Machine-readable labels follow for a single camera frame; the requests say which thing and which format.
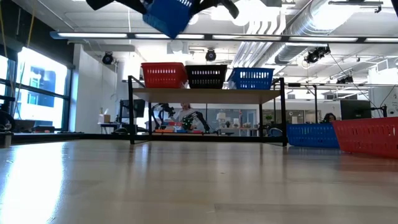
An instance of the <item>person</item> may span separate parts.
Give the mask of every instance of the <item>person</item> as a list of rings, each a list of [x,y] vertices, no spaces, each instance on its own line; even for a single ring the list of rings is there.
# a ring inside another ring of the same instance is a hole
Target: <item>person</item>
[[[323,119],[323,123],[330,123],[336,121],[336,116],[333,113],[327,113]]]
[[[174,121],[182,122],[182,119],[186,115],[190,115],[193,112],[195,112],[195,110],[193,110],[191,108],[191,104],[189,104],[189,103],[181,103],[181,110],[176,115],[176,118],[171,118],[171,119],[174,120]],[[197,127],[197,121],[196,121],[196,119],[194,119],[192,121],[191,130],[195,129],[196,127]]]

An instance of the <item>wooden shelf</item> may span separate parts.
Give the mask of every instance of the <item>wooden shelf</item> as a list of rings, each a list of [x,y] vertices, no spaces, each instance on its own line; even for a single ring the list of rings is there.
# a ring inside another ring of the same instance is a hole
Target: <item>wooden shelf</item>
[[[263,104],[280,95],[279,90],[214,90],[135,88],[133,94],[151,103]]]

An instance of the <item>red basket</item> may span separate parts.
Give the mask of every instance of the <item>red basket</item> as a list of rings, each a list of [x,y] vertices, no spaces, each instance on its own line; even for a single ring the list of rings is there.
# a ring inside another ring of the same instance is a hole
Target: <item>red basket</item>
[[[183,63],[142,63],[146,88],[183,88],[187,72]]]
[[[332,122],[340,149],[398,159],[398,118]]]

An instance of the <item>basket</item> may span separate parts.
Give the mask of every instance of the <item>basket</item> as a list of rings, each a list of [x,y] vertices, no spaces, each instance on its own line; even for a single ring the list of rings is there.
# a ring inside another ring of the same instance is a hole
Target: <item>basket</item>
[[[339,148],[332,124],[289,124],[287,137],[292,146]]]
[[[334,121],[340,148],[398,159],[398,118]]]
[[[146,88],[182,88],[187,82],[183,63],[142,63]]]
[[[229,88],[269,90],[271,89],[273,75],[273,68],[234,68],[229,79]]]
[[[226,65],[187,65],[185,69],[190,88],[223,88]]]
[[[193,0],[153,0],[146,5],[143,20],[161,33],[175,39],[191,19]]]

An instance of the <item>blue plastic basket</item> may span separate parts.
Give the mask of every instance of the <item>blue plastic basket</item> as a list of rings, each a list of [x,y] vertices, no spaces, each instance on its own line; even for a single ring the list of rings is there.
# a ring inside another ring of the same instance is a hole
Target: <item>blue plastic basket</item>
[[[234,68],[229,79],[229,88],[239,90],[269,90],[273,68]]]
[[[154,0],[146,6],[143,20],[163,34],[175,39],[191,19],[193,0]]]
[[[331,124],[289,124],[287,137],[292,146],[339,148]]]

